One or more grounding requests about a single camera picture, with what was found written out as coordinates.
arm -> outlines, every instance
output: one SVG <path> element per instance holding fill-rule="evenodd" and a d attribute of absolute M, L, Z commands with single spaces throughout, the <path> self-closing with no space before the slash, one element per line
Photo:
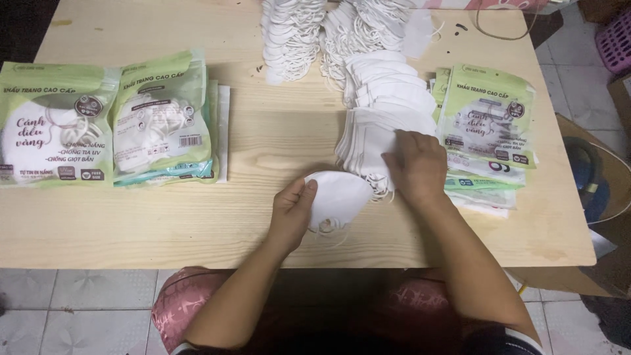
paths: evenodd
<path fill-rule="evenodd" d="M 541 343 L 521 298 L 487 247 L 444 193 L 447 152 L 436 137 L 397 132 L 400 162 L 385 154 L 391 177 L 434 234 L 445 260 L 447 289 L 465 318 L 497 322 Z"/>
<path fill-rule="evenodd" d="M 263 243 L 199 310 L 186 329 L 191 344 L 232 349 L 244 346 L 256 327 L 285 258 L 300 246 L 309 224 L 317 182 L 297 179 L 274 197 Z"/>

hand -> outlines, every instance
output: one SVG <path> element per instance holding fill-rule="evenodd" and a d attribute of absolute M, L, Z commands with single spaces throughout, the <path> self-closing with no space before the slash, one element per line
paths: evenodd
<path fill-rule="evenodd" d="M 276 194 L 266 243 L 287 255 L 300 246 L 309 226 L 316 191 L 317 181 L 305 185 L 305 179 L 300 177 Z"/>
<path fill-rule="evenodd" d="M 403 198 L 414 208 L 423 209 L 446 197 L 447 151 L 438 139 L 418 132 L 397 131 L 402 160 L 392 153 L 383 158 L 390 177 Z"/>

wooden table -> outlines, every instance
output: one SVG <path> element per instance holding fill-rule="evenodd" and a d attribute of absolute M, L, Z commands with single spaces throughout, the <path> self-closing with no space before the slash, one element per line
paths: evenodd
<path fill-rule="evenodd" d="M 473 26 L 475 12 L 434 11 L 442 40 L 420 73 L 462 61 L 521 76 L 537 89 L 534 136 L 540 160 L 499 219 L 462 210 L 504 267 L 590 265 L 594 251 L 530 39 L 503 41 Z M 345 108 L 318 65 L 296 82 L 265 83 L 257 0 L 61 0 L 36 62 L 122 66 L 205 47 L 211 75 L 230 85 L 228 184 L 150 190 L 58 188 L 0 191 L 0 267 L 236 267 L 264 236 L 274 194 L 314 166 L 332 165 Z M 517 36 L 519 11 L 486 11 L 486 31 Z M 461 23 L 469 28 L 456 27 Z M 345 243 L 313 235 L 285 267 L 428 267 L 437 249 L 397 198 L 371 203 Z"/>

person's left hand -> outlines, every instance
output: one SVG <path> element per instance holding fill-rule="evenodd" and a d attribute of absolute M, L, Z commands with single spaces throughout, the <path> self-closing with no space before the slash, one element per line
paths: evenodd
<path fill-rule="evenodd" d="M 316 191 L 317 181 L 305 184 L 305 179 L 300 177 L 276 194 L 266 238 L 268 244 L 287 255 L 300 246 L 309 226 Z"/>

pink basket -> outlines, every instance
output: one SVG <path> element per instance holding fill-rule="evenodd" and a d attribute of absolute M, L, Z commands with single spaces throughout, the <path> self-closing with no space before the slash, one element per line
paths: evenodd
<path fill-rule="evenodd" d="M 620 74 L 631 68 L 631 12 L 626 12 L 596 34 L 596 47 L 604 66 Z"/>

